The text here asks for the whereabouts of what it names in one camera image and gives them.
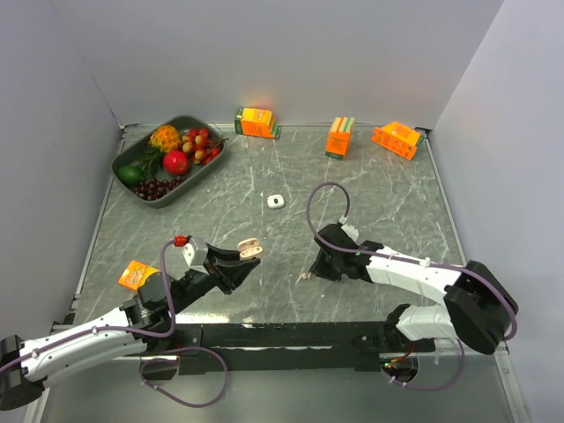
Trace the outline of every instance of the black tray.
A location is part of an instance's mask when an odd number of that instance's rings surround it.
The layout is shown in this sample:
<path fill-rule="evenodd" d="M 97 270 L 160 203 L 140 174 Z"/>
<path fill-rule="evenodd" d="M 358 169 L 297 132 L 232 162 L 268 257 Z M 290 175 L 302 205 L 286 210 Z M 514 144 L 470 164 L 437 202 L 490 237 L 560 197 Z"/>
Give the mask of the black tray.
<path fill-rule="evenodd" d="M 219 134 L 213 130 L 209 125 L 206 125 L 204 122 L 196 119 L 192 116 L 176 116 L 175 118 L 171 119 L 170 121 L 163 123 L 165 125 L 174 126 L 179 132 L 180 135 L 184 135 L 188 130 L 191 129 L 200 129 L 200 128 L 207 128 L 210 131 L 210 138 L 219 138 Z M 200 180 L 205 178 L 212 170 L 215 168 L 220 161 L 222 161 L 223 157 L 226 155 L 226 149 L 221 146 L 221 153 L 216 156 L 210 163 L 207 165 L 195 165 L 192 160 L 190 160 L 190 167 L 187 174 L 184 174 L 182 177 L 186 178 L 186 181 L 178 185 L 175 189 L 170 191 L 165 196 L 159 198 L 158 200 L 147 201 L 143 198 L 139 198 L 135 191 L 125 185 L 123 182 L 119 180 L 117 177 L 117 171 L 120 167 L 126 165 L 136 165 L 137 159 L 143 153 L 143 150 L 149 143 L 149 139 L 151 138 L 152 132 L 145 135 L 143 138 L 138 140 L 135 144 L 131 145 L 121 152 L 112 163 L 112 175 L 115 178 L 115 181 L 118 185 L 120 185 L 123 189 L 125 189 L 126 193 L 134 198 L 139 203 L 148 205 L 153 209 L 159 209 L 161 207 L 165 207 L 166 205 L 171 204 L 175 201 L 178 197 L 196 185 Z M 165 179 L 171 180 L 175 178 L 175 175 L 170 174 L 164 169 L 160 169 L 154 176 L 159 181 L 163 181 Z"/>

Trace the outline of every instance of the yellow box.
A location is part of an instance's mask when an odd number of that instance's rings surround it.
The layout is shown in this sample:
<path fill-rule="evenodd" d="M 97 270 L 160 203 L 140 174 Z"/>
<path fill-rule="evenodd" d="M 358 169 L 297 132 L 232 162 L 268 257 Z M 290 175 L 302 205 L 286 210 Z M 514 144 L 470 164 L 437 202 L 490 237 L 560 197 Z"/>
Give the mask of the yellow box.
<path fill-rule="evenodd" d="M 123 271 L 119 283 L 136 292 L 153 273 L 158 271 L 160 270 L 132 260 Z"/>
<path fill-rule="evenodd" d="M 383 128 L 375 128 L 372 136 L 372 141 L 408 160 L 413 159 L 422 139 L 423 136 L 416 130 L 400 122 L 392 122 Z"/>
<path fill-rule="evenodd" d="M 333 159 L 342 160 L 345 158 L 346 150 L 351 141 L 351 135 L 354 130 L 353 117 L 336 117 L 329 130 L 327 138 L 327 148 L 325 155 Z"/>
<path fill-rule="evenodd" d="M 235 115 L 235 132 L 254 137 L 278 138 L 280 127 L 270 110 L 239 108 Z"/>

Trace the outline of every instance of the bowl of fruit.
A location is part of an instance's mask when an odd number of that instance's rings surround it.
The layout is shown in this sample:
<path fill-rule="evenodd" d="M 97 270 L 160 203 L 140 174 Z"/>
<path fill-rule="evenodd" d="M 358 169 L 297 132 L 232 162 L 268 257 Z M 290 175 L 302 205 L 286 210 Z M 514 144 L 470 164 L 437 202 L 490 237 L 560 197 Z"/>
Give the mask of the bowl of fruit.
<path fill-rule="evenodd" d="M 159 209 L 205 178 L 225 156 L 226 139 L 192 116 L 176 116 L 121 152 L 117 183 L 140 203 Z"/>

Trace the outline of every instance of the green fruit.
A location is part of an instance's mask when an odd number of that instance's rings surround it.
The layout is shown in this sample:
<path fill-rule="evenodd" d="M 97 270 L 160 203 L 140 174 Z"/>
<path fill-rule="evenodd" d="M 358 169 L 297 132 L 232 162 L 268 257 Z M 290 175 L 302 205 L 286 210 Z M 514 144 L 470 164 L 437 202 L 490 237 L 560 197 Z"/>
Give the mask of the green fruit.
<path fill-rule="evenodd" d="M 122 166 L 117 171 L 117 177 L 126 185 L 137 185 L 145 179 L 143 172 L 136 166 Z"/>

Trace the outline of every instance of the marble table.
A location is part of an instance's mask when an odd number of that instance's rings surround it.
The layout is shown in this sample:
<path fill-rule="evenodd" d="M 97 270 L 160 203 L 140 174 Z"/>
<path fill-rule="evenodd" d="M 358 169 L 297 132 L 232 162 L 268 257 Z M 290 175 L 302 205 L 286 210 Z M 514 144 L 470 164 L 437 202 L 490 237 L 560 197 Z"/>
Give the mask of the marble table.
<path fill-rule="evenodd" d="M 126 128 L 125 144 L 152 130 Z M 349 223 L 359 242 L 379 241 L 412 256 L 462 262 L 434 173 L 427 144 L 413 161 L 375 145 L 371 130 L 356 129 L 344 161 L 324 155 L 329 127 L 285 127 L 278 140 L 236 136 L 228 155 L 204 181 L 166 208 L 154 210 L 125 196 L 113 183 L 89 257 L 75 324 L 108 312 L 131 296 L 117 280 L 130 260 L 158 266 L 161 245 L 175 234 L 193 234 L 234 249 L 249 237 L 262 240 L 262 264 L 232 295 L 220 290 L 182 311 L 179 323 L 282 323 L 380 321 L 398 304 L 426 305 L 417 294 L 359 280 L 298 281 L 318 251 L 305 220 L 306 200 L 321 182 L 343 184 L 351 193 Z M 283 209 L 266 197 L 281 194 Z M 343 213 L 344 196 L 327 188 L 315 200 L 319 227 Z M 167 253 L 167 271 L 180 277 L 186 264 L 179 251 Z"/>

